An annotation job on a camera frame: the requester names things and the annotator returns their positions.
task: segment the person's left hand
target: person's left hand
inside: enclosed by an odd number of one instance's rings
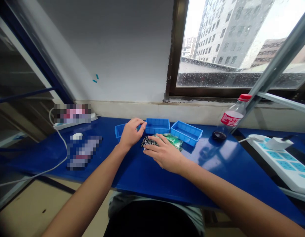
[[[139,139],[142,137],[147,123],[139,118],[133,118],[131,119],[127,124],[125,124],[120,144],[122,146],[125,146],[127,148],[131,148],[134,144],[136,144]]]

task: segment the tall building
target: tall building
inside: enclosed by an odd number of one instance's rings
[[[257,44],[256,36],[273,2],[206,0],[193,58],[250,68],[264,42]],[[249,55],[253,47],[258,51]]]
[[[285,40],[286,38],[266,40],[251,67],[271,62]]]
[[[267,39],[260,49],[257,57],[252,63],[251,67],[260,66],[263,64],[268,64],[274,58],[280,47],[284,44],[286,38],[282,39]],[[300,52],[295,56],[295,58],[290,63],[292,64],[302,64],[305,63],[305,45],[300,50]]]
[[[196,37],[185,38],[182,46],[182,57],[192,58],[194,54]]]

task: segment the white power strip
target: white power strip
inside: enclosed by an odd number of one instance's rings
[[[265,144],[271,139],[266,136],[263,137],[264,142],[257,142],[254,139],[248,139],[247,141],[274,169],[291,190],[305,194],[305,165],[299,162],[286,150],[269,149]]]
[[[91,121],[97,120],[97,115],[95,113],[91,113]],[[72,127],[78,124],[83,124],[84,122],[81,123],[55,123],[54,124],[54,129],[56,130],[61,130],[64,128]]]

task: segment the white cable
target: white cable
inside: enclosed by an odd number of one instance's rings
[[[245,138],[243,140],[238,141],[238,143],[244,142],[244,141],[249,140],[249,139],[253,139],[253,137]]]
[[[54,127],[54,123],[51,121],[51,111],[53,110],[54,108],[52,108],[50,111],[49,111],[49,121],[50,123],[52,124],[52,126]],[[64,140],[64,138],[60,135],[60,132],[58,130],[56,130],[56,132],[58,133],[58,135],[60,136],[61,140],[63,140],[64,144],[65,144],[65,147],[66,147],[66,151],[68,152],[68,147],[67,147],[67,143],[66,141]],[[36,178],[37,176],[40,176],[42,174],[45,174],[49,171],[52,171],[54,169],[56,169],[58,166],[60,166],[62,163],[64,163],[66,160],[67,160],[68,156],[66,155],[66,158],[60,162],[58,165],[56,165],[54,168],[51,168],[50,170],[47,170],[47,171],[44,171],[42,173],[39,173],[37,175],[34,175],[32,177],[28,177],[28,178],[25,178],[25,179],[19,179],[19,180],[15,180],[15,181],[11,181],[11,182],[7,182],[7,183],[3,183],[3,184],[0,184],[0,187],[2,186],[5,186],[5,185],[9,185],[9,184],[13,184],[13,183],[18,183],[18,182],[22,182],[22,181],[25,181],[25,180],[29,180],[29,179],[33,179],[33,178]]]
[[[261,136],[261,135],[258,135],[258,134],[253,134],[253,135],[249,135],[250,137],[247,137],[243,140],[240,140],[238,143],[241,143],[241,142],[244,142],[246,140],[249,140],[249,139],[253,139],[257,142],[263,142],[264,141],[264,136]]]

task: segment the hand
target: hand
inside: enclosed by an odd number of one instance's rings
[[[139,118],[131,119],[127,124],[125,124],[120,143],[122,146],[130,149],[134,144],[136,144],[142,137],[147,123]]]
[[[167,138],[161,134],[156,134],[158,137],[149,136],[148,138],[158,143],[156,145],[144,145],[144,153],[151,156],[161,168],[166,169],[172,173],[181,174],[184,164],[189,161],[181,152],[172,145]]]

